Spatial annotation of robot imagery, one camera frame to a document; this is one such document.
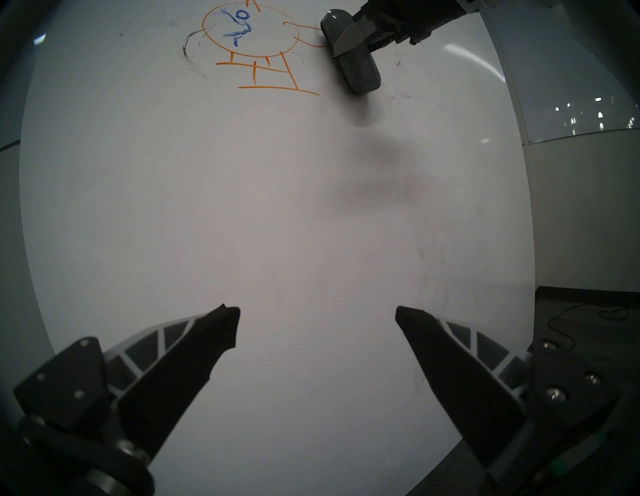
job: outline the cable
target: cable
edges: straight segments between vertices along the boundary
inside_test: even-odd
[[[571,344],[571,348],[569,348],[569,349],[575,348],[575,339],[573,339],[568,334],[562,332],[561,330],[556,329],[555,327],[552,327],[551,322],[553,322],[556,319],[559,319],[560,317],[562,317],[565,314],[565,312],[568,312],[569,310],[573,310],[574,308],[586,307],[586,306],[607,307],[607,308],[609,307],[609,305],[592,305],[591,303],[580,303],[579,305],[573,305],[572,307],[565,308],[562,312],[560,312],[560,314],[556,315],[555,317],[551,317],[547,321],[547,327],[549,329],[551,329],[552,331],[557,332],[558,334],[561,334],[562,336],[566,337],[567,339],[569,339],[571,341],[572,344]],[[621,312],[622,310],[625,310],[627,312],[624,317],[605,317],[604,316],[604,314],[615,314],[617,312]],[[629,316],[629,308],[628,307],[620,307],[620,308],[616,308],[616,310],[600,310],[598,312],[598,317],[600,317],[601,319],[608,320],[608,321],[620,322],[620,321],[626,320],[626,318],[628,316]]]
[[[549,329],[551,329],[552,331],[556,331],[558,334],[563,335],[564,337],[566,337],[567,339],[570,339],[572,342],[571,348],[569,349],[573,349],[575,348],[575,340],[569,336],[568,334],[565,334],[564,332],[556,329],[555,327],[551,327],[551,322],[553,322],[556,319],[559,319],[560,317],[562,317],[564,315],[565,312],[568,312],[569,310],[573,310],[574,308],[579,308],[579,307],[585,307],[586,305],[588,305],[588,303],[581,303],[580,305],[574,305],[572,307],[569,308],[565,308],[560,314],[556,315],[555,317],[551,317],[548,321],[547,321],[547,327]]]
[[[624,317],[611,318],[611,317],[605,317],[604,315],[602,315],[602,314],[615,314],[616,312],[621,312],[622,310],[627,311]],[[620,322],[620,321],[626,320],[628,316],[629,316],[629,307],[621,307],[621,308],[617,308],[616,310],[601,310],[598,312],[598,317],[600,317],[601,319],[605,319],[607,321]]]

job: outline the bolt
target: bolt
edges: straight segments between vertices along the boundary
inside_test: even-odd
[[[39,424],[41,426],[47,425],[44,419],[39,415],[32,415],[31,420],[33,420],[36,424]]]
[[[553,341],[547,341],[546,339],[542,340],[542,346],[547,349],[557,349],[558,345]]]
[[[590,382],[594,386],[597,386],[598,384],[600,384],[600,378],[596,374],[594,374],[593,372],[587,372],[584,375],[584,378],[585,378],[585,380],[587,382]]]
[[[116,442],[116,448],[130,456],[138,458],[142,463],[145,464],[145,467],[147,467],[149,463],[151,463],[151,457],[147,454],[147,452],[142,448],[136,447],[136,445],[128,439],[120,439],[118,442]]]
[[[564,391],[557,387],[547,388],[547,395],[554,401],[564,401],[566,399],[566,394],[564,393]]]

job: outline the white wall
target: white wall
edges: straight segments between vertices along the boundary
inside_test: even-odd
[[[53,356],[24,249],[19,156],[19,146],[0,152],[0,406],[10,422],[22,416],[13,388]]]
[[[524,147],[536,284],[640,291],[640,132]]]

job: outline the screw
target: screw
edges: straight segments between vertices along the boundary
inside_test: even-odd
[[[33,420],[36,424],[39,424],[41,426],[47,425],[44,419],[39,415],[32,415],[31,420]]]
[[[584,378],[587,382],[590,382],[591,384],[597,386],[598,384],[600,384],[600,378],[594,374],[593,372],[587,372],[584,375]]]
[[[546,339],[542,340],[542,346],[547,349],[557,349],[558,345],[553,341],[547,341]]]
[[[549,387],[547,388],[547,395],[554,401],[564,401],[566,399],[566,394],[561,389],[557,387]]]

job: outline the wall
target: wall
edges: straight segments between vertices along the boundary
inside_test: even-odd
[[[536,284],[640,291],[640,133],[525,145]]]
[[[0,152],[0,406],[11,423],[22,415],[13,388],[53,356],[31,284],[22,236],[20,146]]]
[[[637,106],[558,22],[562,8],[482,12],[520,129],[536,285],[640,291]]]

